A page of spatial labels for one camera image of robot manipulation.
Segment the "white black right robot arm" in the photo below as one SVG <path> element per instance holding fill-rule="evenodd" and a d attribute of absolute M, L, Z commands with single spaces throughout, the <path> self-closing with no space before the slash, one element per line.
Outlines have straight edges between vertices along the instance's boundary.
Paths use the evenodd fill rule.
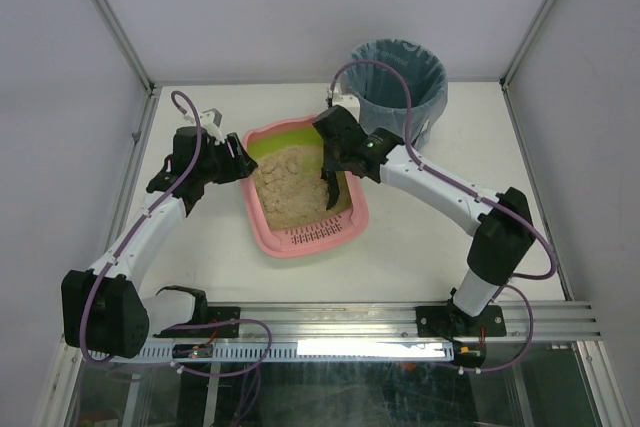
<path fill-rule="evenodd" d="M 338 195 L 335 173 L 350 172 L 412 195 L 472 238 L 467 273 L 446 305 L 426 315 L 423 332 L 449 340 L 489 334 L 495 322 L 485 309 L 534 243 L 530 230 L 501 209 L 507 208 L 529 222 L 526 196 L 511 187 L 491 194 L 491 203 L 486 204 L 480 200 L 480 193 L 465 191 L 467 184 L 441 171 L 429 173 L 419 164 L 418 155 L 407 151 L 400 136 L 384 128 L 365 133 L 342 106 L 328 108 L 315 117 L 312 125 L 323 142 L 322 178 L 329 183 L 331 200 Z"/>

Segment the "pink cat litter box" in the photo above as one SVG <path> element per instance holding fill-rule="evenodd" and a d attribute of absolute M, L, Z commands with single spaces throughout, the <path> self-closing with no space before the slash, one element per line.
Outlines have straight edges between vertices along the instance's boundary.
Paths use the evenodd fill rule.
<path fill-rule="evenodd" d="M 311 120 L 310 116 L 287 119 L 250 130 L 244 135 L 242 145 L 254 160 L 291 146 L 321 148 L 322 140 L 313 129 Z M 274 229 L 268 225 L 254 179 L 243 180 L 241 189 L 245 207 L 260 249 L 275 258 L 303 257 L 336 248 L 359 236 L 369 222 L 360 179 L 348 172 L 341 172 L 338 178 L 346 182 L 340 192 L 349 197 L 348 208 L 326 220 L 286 229 Z"/>

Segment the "black bin with blue liner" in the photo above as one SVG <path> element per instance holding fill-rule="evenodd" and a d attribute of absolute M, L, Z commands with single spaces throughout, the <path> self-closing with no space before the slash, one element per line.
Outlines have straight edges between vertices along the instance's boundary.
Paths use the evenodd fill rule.
<path fill-rule="evenodd" d="M 407 89 L 412 105 L 412 146 L 421 149 L 448 99 L 447 74 L 439 58 L 420 44 L 391 38 L 365 42 L 351 52 L 351 58 L 382 62 L 397 71 L 406 83 L 403 87 L 388 70 L 372 64 L 345 71 L 341 87 L 358 99 L 359 123 L 364 131 L 384 128 L 403 136 L 408 114 L 404 93 Z"/>

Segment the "black slotted litter scoop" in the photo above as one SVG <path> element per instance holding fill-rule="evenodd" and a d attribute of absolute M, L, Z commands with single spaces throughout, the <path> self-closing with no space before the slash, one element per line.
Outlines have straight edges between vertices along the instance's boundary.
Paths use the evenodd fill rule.
<path fill-rule="evenodd" d="M 334 208 L 337 204 L 340 196 L 340 186 L 337 179 L 337 174 L 333 171 L 326 169 L 321 170 L 321 179 L 325 181 L 327 186 L 327 203 L 326 210 Z"/>

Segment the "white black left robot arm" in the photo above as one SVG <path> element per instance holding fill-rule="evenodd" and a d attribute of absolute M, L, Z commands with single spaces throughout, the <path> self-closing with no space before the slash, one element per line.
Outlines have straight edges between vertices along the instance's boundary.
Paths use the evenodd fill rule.
<path fill-rule="evenodd" d="M 107 357 L 135 357 L 150 336 L 211 325 L 204 291 L 168 286 L 143 298 L 139 288 L 166 239 L 187 219 L 209 184 L 248 178 L 257 163 L 238 135 L 218 140 L 195 126 L 176 130 L 172 151 L 149 181 L 143 203 L 114 244 L 89 268 L 62 280 L 64 340 Z"/>

